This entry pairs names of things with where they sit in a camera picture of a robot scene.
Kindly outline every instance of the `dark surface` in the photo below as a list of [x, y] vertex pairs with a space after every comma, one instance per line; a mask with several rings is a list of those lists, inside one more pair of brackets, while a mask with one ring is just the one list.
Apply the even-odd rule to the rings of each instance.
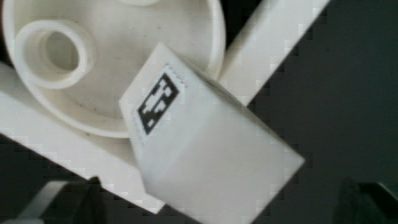
[[[225, 7], [239, 21], [247, 8]], [[328, 224], [342, 179], [398, 180], [396, 0], [332, 1], [250, 110], [307, 159], [255, 223]], [[78, 177], [28, 150], [0, 144], [1, 221], [46, 181]], [[106, 192], [103, 197], [110, 223], [193, 223], [172, 209], [152, 216]]]

